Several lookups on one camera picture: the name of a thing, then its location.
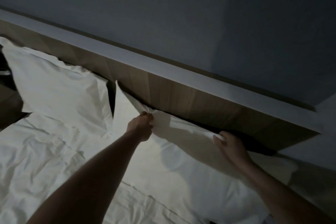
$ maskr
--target wooden headboard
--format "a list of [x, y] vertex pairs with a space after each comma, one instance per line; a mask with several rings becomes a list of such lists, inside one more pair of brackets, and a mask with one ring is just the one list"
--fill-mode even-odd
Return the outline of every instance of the wooden headboard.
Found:
[[7, 21], [0, 20], [0, 34], [20, 46], [91, 70], [108, 79], [110, 89], [115, 87], [114, 82], [118, 80], [124, 89], [155, 109], [196, 123], [245, 133], [273, 150], [281, 150], [318, 134], [317, 129], [256, 111]]

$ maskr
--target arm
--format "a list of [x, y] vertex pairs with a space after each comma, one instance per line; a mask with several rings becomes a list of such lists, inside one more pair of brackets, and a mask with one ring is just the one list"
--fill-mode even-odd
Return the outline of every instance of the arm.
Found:
[[252, 183], [277, 223], [334, 223], [317, 207], [255, 164], [238, 137], [224, 131], [220, 134], [226, 141], [221, 141], [214, 136], [216, 146], [225, 158]]
[[127, 132], [52, 193], [27, 224], [102, 223], [135, 149], [152, 133], [152, 119], [142, 112], [131, 120]]

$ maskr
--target person's left hand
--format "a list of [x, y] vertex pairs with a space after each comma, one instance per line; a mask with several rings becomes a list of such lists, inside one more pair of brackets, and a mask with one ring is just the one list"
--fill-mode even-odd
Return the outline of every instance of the person's left hand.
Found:
[[151, 113], [141, 112], [139, 116], [131, 120], [127, 125], [127, 132], [136, 133], [142, 142], [147, 141], [152, 134], [153, 126], [150, 122], [154, 120]]

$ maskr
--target hand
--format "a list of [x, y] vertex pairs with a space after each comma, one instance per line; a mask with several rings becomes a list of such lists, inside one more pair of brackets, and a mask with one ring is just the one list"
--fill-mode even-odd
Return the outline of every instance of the hand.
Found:
[[219, 134], [223, 136], [226, 141], [224, 142], [220, 140], [215, 135], [213, 136], [213, 140], [215, 141], [215, 145], [220, 149], [224, 157], [230, 163], [232, 163], [238, 169], [240, 169], [242, 166], [245, 166], [246, 164], [253, 164], [252, 159], [247, 153], [242, 141], [238, 137], [225, 131], [222, 131]]
[[154, 120], [151, 113], [141, 112], [139, 116], [131, 120], [127, 125], [127, 132], [135, 133], [142, 142], [147, 141], [152, 134], [153, 126], [149, 123]]

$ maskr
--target pillowcase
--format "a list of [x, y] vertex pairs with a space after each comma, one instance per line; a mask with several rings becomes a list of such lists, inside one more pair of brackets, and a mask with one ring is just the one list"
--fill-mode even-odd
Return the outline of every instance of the pillowcase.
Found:
[[[141, 143], [123, 182], [153, 197], [189, 223], [258, 223], [268, 210], [258, 194], [223, 158], [213, 133], [121, 91], [117, 83], [114, 140], [141, 111], [154, 116], [153, 133]], [[297, 167], [285, 159], [249, 152], [266, 172], [287, 184]]]
[[105, 79], [6, 38], [0, 37], [0, 44], [23, 99], [23, 112], [37, 112], [98, 136], [112, 129]]

